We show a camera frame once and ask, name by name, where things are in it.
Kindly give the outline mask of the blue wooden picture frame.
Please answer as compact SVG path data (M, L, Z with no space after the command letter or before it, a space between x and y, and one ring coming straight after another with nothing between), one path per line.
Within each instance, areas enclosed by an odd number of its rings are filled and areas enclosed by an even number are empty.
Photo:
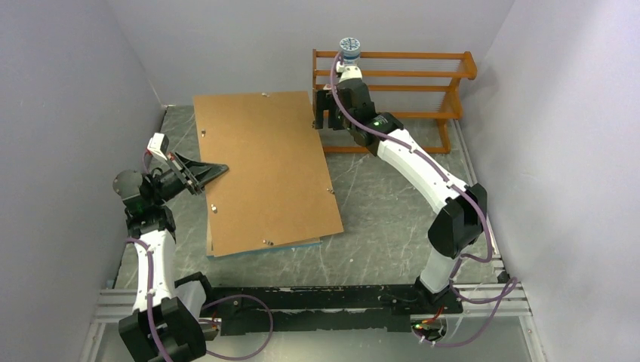
M291 243L284 244L275 244L269 240L263 239L259 245L254 247L241 247L240 249L236 248L236 251L233 252L225 252L221 253L220 250L216 250L216 245L213 239L213 231L211 228L211 222L207 223L207 231L206 231L206 245L207 245L207 257L227 257L227 256L239 256L245 254L252 253L262 253L267 251L277 251L277 250L286 250L286 249L296 249L301 247L311 247L315 245L319 245L321 243L320 238L311 238L303 241L295 241Z

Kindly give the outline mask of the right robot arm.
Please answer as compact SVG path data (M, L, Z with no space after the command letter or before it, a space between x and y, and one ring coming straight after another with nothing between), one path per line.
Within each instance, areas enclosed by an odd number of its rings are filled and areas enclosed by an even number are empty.
M354 141L397 170L435 213L427 238L432 251L420 273L416 306L432 313L453 290L453 277L466 248L487 230L485 188L468 185L438 164L389 112L378 112L360 79L325 86L314 93L314 127L347 130Z

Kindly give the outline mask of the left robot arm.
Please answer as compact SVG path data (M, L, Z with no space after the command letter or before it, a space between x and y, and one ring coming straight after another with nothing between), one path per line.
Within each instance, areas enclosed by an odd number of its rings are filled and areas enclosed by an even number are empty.
M228 171L225 164L166 156L166 171L124 170L112 183L126 215L127 243L138 261L137 294L132 312L118 322L118 334L135 361L194 361L205 355L205 334L198 317L216 306L208 279L196 272L174 277L174 215L167 203L187 190L201 194Z

